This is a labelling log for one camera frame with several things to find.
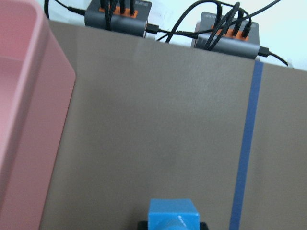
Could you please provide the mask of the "small blue block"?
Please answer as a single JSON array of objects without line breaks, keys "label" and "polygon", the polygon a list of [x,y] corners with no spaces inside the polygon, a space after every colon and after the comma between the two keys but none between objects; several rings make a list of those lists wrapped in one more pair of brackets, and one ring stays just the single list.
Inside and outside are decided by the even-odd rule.
[{"label": "small blue block", "polygon": [[190,199],[151,199],[149,230],[199,230],[200,214]]}]

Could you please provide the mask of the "pink plastic box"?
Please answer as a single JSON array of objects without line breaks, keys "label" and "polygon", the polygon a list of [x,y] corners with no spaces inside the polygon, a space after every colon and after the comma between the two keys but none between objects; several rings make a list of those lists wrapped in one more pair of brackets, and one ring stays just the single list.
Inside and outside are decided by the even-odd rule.
[{"label": "pink plastic box", "polygon": [[75,72],[34,0],[0,3],[0,227],[37,230]]}]

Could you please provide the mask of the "upper grey usb hub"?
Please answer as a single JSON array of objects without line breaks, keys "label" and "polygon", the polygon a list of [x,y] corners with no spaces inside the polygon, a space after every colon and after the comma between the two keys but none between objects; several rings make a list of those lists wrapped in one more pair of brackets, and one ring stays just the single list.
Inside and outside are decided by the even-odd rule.
[{"label": "upper grey usb hub", "polygon": [[152,3],[143,0],[93,0],[85,11],[86,26],[145,37],[159,26],[148,23]]}]

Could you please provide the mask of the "grey usb hub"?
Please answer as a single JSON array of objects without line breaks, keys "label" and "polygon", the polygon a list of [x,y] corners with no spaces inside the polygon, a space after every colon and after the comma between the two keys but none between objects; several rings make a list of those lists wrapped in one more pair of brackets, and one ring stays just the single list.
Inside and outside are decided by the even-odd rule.
[{"label": "grey usb hub", "polygon": [[93,0],[85,11],[86,26],[145,37],[159,26],[148,23],[152,3],[143,0]]},{"label": "grey usb hub", "polygon": [[[214,13],[202,12],[201,20],[196,26],[196,32],[213,29],[215,17],[216,14]],[[243,31],[247,23],[249,23],[249,20],[241,23],[236,35],[233,35],[235,25],[231,25],[212,51],[242,58],[256,59],[260,50],[259,24],[252,22],[249,34],[247,37],[243,37]],[[211,32],[199,34],[198,38],[194,41],[194,47],[204,49],[210,35]]]}]

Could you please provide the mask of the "lower grey usb hub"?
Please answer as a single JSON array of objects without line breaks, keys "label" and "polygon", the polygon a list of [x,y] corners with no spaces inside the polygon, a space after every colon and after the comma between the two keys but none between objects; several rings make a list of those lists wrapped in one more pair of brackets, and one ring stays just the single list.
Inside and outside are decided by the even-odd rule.
[{"label": "lower grey usb hub", "polygon": [[[196,32],[213,29],[215,17],[216,14],[214,13],[202,12],[201,20],[196,26]],[[243,37],[243,31],[247,23],[249,23],[249,20],[241,23],[236,35],[233,35],[235,25],[231,25],[212,51],[242,58],[256,59],[260,50],[259,24],[252,22],[249,34],[247,37]],[[194,47],[204,49],[210,35],[211,32],[199,34],[198,38],[194,41]]]}]

